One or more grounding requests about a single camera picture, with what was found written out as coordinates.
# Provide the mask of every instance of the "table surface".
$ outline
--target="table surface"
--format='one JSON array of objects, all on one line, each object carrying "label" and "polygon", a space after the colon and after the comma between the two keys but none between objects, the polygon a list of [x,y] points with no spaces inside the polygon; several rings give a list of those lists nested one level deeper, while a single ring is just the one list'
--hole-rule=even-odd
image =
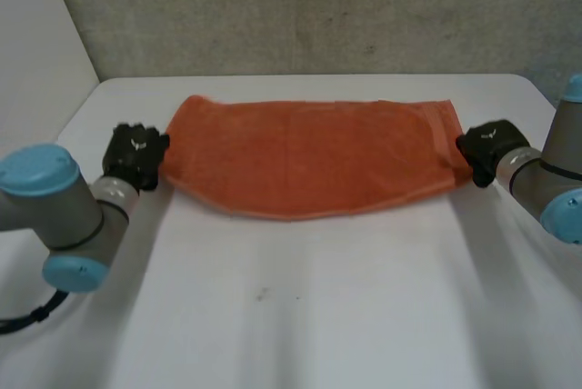
[{"label": "table surface", "polygon": [[[464,129],[507,118],[538,148],[554,113],[514,75],[128,78],[98,86],[58,142],[93,180],[118,122],[163,129],[192,94],[450,99]],[[0,236],[0,315],[50,296],[45,256],[29,232]],[[579,387],[580,260],[497,186],[278,223],[161,184],[99,292],[0,339],[0,387]]]}]

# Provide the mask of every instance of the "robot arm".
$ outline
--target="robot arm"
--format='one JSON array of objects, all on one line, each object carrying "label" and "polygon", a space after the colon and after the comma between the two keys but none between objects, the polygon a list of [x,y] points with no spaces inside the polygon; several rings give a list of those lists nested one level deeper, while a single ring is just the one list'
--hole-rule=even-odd
[{"label": "robot arm", "polygon": [[574,75],[541,152],[508,121],[473,127],[457,139],[473,181],[498,182],[550,234],[582,244],[582,75]]},{"label": "robot arm", "polygon": [[44,279],[65,292],[88,293],[105,279],[141,190],[157,186],[169,136],[119,125],[91,187],[70,154],[37,145],[0,161],[0,231],[32,228],[50,254]]}]

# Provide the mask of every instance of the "concrete wall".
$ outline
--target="concrete wall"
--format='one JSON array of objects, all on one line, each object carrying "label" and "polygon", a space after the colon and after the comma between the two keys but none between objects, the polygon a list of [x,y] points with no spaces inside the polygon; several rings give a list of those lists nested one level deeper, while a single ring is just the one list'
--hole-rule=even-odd
[{"label": "concrete wall", "polygon": [[63,0],[0,0],[0,157],[55,139],[96,85]]},{"label": "concrete wall", "polygon": [[582,70],[582,0],[65,0],[101,79]]}]

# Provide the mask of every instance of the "black cable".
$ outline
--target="black cable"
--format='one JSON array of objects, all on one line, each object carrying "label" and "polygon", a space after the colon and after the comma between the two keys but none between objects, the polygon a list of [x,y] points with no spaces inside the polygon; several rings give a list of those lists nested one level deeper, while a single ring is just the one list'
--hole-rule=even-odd
[{"label": "black cable", "polygon": [[0,335],[15,333],[34,323],[43,322],[68,295],[68,292],[57,290],[48,303],[37,307],[30,314],[12,319],[0,319]]}]

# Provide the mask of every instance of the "orange towel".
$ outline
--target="orange towel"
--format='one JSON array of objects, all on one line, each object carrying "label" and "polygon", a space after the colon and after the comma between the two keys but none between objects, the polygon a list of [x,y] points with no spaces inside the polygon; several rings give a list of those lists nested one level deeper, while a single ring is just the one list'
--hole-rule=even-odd
[{"label": "orange towel", "polygon": [[162,172],[231,214],[307,219],[443,194],[468,181],[449,101],[264,102],[189,97]]}]

